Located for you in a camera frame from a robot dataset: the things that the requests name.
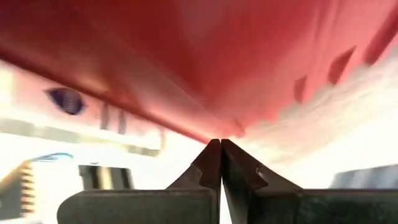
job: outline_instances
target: red surface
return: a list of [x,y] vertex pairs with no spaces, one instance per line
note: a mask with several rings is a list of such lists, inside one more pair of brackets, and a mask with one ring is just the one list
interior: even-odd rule
[[3,60],[207,141],[376,62],[398,1],[2,0],[0,18]]

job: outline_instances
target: red object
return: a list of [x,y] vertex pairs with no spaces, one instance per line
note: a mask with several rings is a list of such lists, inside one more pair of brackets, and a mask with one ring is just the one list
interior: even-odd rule
[[3,60],[203,142],[398,42],[397,0],[2,0],[0,18]]

